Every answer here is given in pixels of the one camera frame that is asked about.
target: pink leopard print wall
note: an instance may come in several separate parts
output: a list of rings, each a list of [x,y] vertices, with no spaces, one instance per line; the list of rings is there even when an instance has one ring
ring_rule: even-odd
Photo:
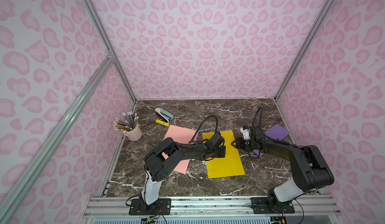
[[[105,57],[81,0],[0,0],[0,202]]]
[[[10,224],[75,224],[95,197],[118,144],[115,117],[132,102],[112,66]]]
[[[275,96],[324,0],[93,0],[138,99]]]
[[[338,0],[279,104],[302,145],[319,147],[348,224],[385,218],[384,0]]]

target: pink pencil cup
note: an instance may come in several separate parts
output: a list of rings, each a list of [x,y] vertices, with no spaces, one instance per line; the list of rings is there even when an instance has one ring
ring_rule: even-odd
[[[137,124],[133,130],[124,132],[124,135],[126,135],[131,141],[139,140],[142,137],[142,130],[139,126],[140,125]]]

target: brown marble surface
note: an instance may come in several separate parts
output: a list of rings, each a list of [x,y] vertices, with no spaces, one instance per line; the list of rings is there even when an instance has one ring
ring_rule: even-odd
[[[285,126],[271,99],[259,100],[169,100],[139,101],[136,112],[140,116],[143,136],[131,142],[125,139],[116,168],[113,172],[108,197],[129,197],[138,194],[144,186],[144,156],[161,142],[167,127],[155,123],[156,107],[161,107],[175,116],[171,124],[195,129],[205,116],[218,116],[219,131],[232,130],[234,137],[241,135],[240,128],[250,126],[255,111],[264,109],[264,130],[276,123]],[[198,134],[213,132],[215,121],[206,121]],[[173,171],[161,186],[160,196],[206,196],[206,195],[264,195],[267,191],[291,177],[288,161],[265,154],[250,159],[247,152],[239,151],[245,175],[208,179],[206,163],[191,160],[187,173]]]

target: yellow paper sheet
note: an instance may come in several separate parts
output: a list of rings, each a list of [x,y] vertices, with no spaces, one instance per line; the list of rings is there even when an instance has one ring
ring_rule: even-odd
[[[203,133],[203,139],[210,139],[214,133]],[[224,145],[226,146],[226,154],[224,158],[215,158],[207,161],[207,174],[209,178],[220,178],[235,175],[244,175],[243,165],[239,157],[238,149],[234,148],[231,143],[234,141],[233,131],[221,131],[224,137]]]

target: yellow glue stick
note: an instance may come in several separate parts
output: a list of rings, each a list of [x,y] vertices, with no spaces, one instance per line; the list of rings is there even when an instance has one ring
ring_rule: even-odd
[[[166,123],[166,122],[164,122],[164,121],[161,121],[161,120],[156,120],[155,122],[157,122],[158,124],[161,124],[161,125],[164,125],[164,126],[170,126],[170,124],[169,123]]]

